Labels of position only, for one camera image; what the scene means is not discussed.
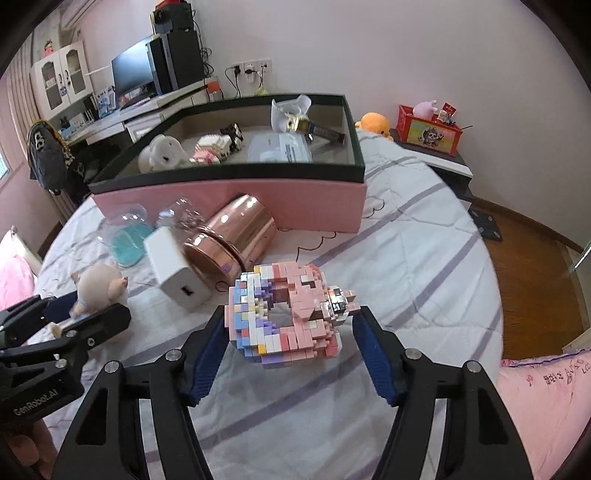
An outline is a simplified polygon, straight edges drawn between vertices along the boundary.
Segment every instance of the glass cabinet door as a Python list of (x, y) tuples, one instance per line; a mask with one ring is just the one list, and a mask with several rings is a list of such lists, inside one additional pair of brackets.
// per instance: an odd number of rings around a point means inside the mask
[(41, 74), (43, 76), (43, 88), (45, 89), (45, 95), (47, 102), (51, 110), (55, 110), (62, 103), (60, 88), (63, 85), (63, 77), (61, 72), (56, 71), (56, 65), (52, 61), (48, 61), (41, 68)]
[(86, 84), (78, 50), (70, 50), (66, 54), (66, 63), (66, 83), (72, 87), (75, 94), (83, 92), (86, 90)]

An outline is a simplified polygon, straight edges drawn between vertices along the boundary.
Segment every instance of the pink bedsheet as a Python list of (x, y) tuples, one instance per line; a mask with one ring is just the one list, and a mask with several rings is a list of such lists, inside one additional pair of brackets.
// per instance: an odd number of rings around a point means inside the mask
[(0, 255), (0, 310), (33, 296), (31, 268), (18, 255)]
[(591, 352), (547, 358), (503, 366), (497, 382), (536, 480), (556, 473), (591, 418)]

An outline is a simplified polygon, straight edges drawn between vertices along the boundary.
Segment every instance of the computer tower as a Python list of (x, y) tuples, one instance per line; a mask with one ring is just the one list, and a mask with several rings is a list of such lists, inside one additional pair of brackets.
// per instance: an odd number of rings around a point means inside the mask
[(161, 35), (161, 39), (173, 90), (205, 78), (205, 67), (195, 30), (172, 31)]
[(150, 69), (154, 76), (154, 84), (156, 85), (156, 92), (158, 95), (170, 93), (173, 91), (173, 86), (170, 83), (170, 75), (168, 74), (168, 66), (166, 57), (164, 55), (164, 45), (162, 37), (156, 35), (155, 38), (147, 45), (148, 58), (150, 60)]

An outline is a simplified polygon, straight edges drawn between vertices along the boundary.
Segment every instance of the screw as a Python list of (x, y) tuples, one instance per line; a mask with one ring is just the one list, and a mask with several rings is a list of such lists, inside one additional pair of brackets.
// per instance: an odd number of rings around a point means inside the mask
[(105, 372), (113, 374), (119, 369), (119, 362), (109, 362), (105, 365)]
[(470, 360), (466, 364), (466, 368), (470, 372), (472, 372), (473, 374), (477, 374), (480, 370), (482, 370), (482, 366), (478, 362), (475, 362), (474, 360)]
[(166, 352), (166, 360), (168, 360), (169, 362), (175, 362), (176, 360), (178, 360), (179, 358), (181, 358), (183, 356), (183, 353), (181, 350), (169, 350), (168, 352)]
[(404, 353), (406, 354), (407, 358), (411, 360), (418, 360), (423, 356), (421, 351), (416, 348), (407, 348)]

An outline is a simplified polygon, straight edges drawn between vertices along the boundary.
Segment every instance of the black backpack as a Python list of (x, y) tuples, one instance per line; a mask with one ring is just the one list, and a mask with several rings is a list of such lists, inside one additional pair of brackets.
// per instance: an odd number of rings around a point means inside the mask
[(29, 178), (38, 181), (45, 190), (59, 195), (68, 185), (68, 169), (84, 178), (84, 165), (74, 158), (61, 135), (45, 120), (31, 127), (27, 144)]

